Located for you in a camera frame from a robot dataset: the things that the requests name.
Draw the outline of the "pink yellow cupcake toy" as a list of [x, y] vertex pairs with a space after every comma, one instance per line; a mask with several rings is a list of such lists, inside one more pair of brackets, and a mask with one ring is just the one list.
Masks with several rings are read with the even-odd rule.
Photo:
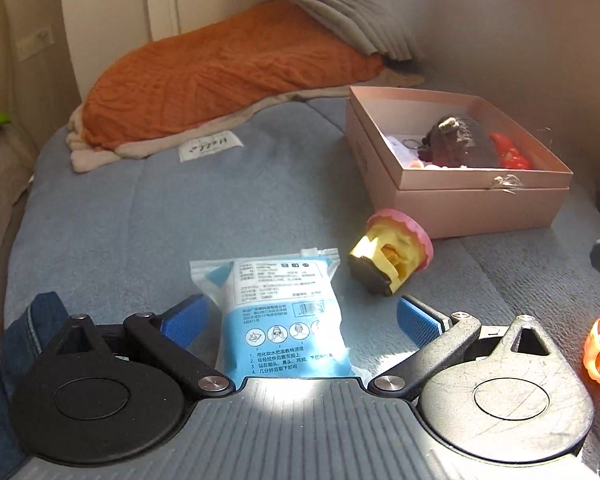
[[368, 219], [348, 263], [352, 278], [370, 294], [389, 297], [432, 258], [430, 237], [418, 222], [403, 212], [381, 209]]

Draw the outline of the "blue white mask packet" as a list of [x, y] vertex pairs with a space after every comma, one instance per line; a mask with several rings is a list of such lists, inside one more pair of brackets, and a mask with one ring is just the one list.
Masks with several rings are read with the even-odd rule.
[[194, 284], [222, 312], [216, 368], [249, 378], [339, 378], [354, 370], [332, 278], [336, 248], [189, 263]]

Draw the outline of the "orange red doll figure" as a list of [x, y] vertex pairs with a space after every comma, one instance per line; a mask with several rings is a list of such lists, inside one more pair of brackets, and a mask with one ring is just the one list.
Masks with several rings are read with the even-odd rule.
[[501, 133], [490, 133], [489, 138], [493, 142], [498, 161], [503, 168], [513, 170], [532, 170], [533, 166], [508, 136]]

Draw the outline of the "black plush mouse toy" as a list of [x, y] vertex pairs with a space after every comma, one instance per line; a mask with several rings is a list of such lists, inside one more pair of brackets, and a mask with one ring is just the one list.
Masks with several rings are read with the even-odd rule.
[[440, 167], [496, 168], [498, 153], [486, 129], [474, 118], [451, 115], [440, 118], [422, 138], [418, 154]]

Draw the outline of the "grey blue fleece blanket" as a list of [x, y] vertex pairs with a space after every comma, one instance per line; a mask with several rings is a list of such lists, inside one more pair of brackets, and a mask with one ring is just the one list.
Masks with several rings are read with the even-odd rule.
[[[238, 148], [183, 162], [170, 148], [77, 174], [67, 131], [45, 145], [9, 258], [5, 318], [39, 292], [57, 292], [70, 312], [118, 322], [176, 304], [194, 289], [189, 265], [291, 254], [348, 252], [374, 209], [402, 200], [436, 241], [430, 267], [407, 284], [427, 304], [468, 310], [503, 324], [535, 316], [567, 359], [600, 313], [600, 274], [588, 252], [600, 213], [565, 171], [498, 172], [461, 188], [400, 191], [365, 131], [346, 129], [344, 99], [291, 101], [236, 130]], [[34, 458], [23, 479], [501, 479], [437, 445], [421, 451], [389, 426], [403, 408], [374, 407], [357, 388], [333, 385], [325, 399], [270, 401], [226, 423], [194, 417], [147, 457], [98, 469]]]

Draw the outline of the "dark denim left leg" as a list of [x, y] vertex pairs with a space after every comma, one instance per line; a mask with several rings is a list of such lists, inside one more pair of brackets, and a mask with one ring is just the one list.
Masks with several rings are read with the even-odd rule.
[[0, 479], [8, 479], [28, 460], [15, 437], [8, 408], [18, 382], [40, 356], [46, 344], [68, 320], [57, 294], [39, 294], [1, 338], [0, 355]]

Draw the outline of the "pink cardboard box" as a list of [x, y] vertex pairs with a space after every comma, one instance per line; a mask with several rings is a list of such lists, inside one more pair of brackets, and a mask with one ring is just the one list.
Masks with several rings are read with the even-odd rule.
[[[374, 208], [404, 212], [432, 238], [547, 228], [569, 191], [571, 170], [478, 96], [353, 87], [346, 115], [346, 138]], [[391, 140], [418, 141], [437, 119], [457, 115], [507, 136], [530, 168], [424, 169], [398, 159]]]

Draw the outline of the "beige blanket under pillow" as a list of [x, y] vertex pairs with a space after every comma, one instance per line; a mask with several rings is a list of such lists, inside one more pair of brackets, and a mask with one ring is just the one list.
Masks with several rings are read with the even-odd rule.
[[84, 174], [235, 128], [276, 104], [345, 96], [352, 86], [420, 82], [422, 77], [390, 70], [381, 58], [255, 58], [191, 66], [124, 58], [104, 71], [74, 111], [66, 142], [74, 171]]

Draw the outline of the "orange textured pillow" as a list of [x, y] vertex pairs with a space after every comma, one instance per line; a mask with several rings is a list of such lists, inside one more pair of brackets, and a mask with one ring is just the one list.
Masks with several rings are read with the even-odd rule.
[[369, 81], [384, 69], [288, 0], [145, 44], [107, 68], [82, 108], [95, 150], [166, 138], [272, 96]]

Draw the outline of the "grey folded curtain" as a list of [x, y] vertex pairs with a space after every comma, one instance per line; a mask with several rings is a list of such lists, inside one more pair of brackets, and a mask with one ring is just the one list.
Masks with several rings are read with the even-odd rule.
[[414, 51], [403, 22], [374, 0], [290, 0], [358, 52], [405, 62]]

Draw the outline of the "white wall socket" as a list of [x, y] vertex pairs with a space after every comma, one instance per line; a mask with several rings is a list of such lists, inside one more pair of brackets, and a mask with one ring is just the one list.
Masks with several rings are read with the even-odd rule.
[[54, 44], [54, 35], [50, 27], [44, 27], [31, 35], [23, 37], [16, 42], [16, 57], [23, 62]]

